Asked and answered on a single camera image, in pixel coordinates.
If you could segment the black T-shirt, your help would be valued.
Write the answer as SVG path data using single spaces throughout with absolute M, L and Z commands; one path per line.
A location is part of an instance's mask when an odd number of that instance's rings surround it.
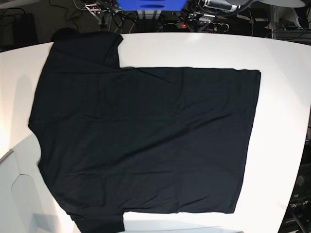
M 233 213 L 261 73 L 121 68 L 121 42 L 54 42 L 29 119 L 47 188 L 83 233 L 122 232 L 126 212 Z

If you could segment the black power strip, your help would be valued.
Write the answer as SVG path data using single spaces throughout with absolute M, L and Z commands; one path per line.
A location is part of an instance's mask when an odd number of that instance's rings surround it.
M 156 26 L 157 33 L 164 32 L 186 32 L 186 33 L 227 33 L 229 25 L 224 23 L 203 23 L 191 25 L 183 21 L 158 23 Z

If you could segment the blue plastic box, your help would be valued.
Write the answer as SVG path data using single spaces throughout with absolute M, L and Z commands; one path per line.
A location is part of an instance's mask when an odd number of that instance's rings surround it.
M 125 11 L 180 11 L 186 2 L 186 0 L 117 0 L 118 6 Z

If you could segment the black box with white lettering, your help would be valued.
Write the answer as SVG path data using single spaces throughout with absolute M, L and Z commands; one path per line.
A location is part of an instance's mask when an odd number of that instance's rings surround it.
M 301 165 L 280 233 L 309 233 L 311 231 L 311 165 Z

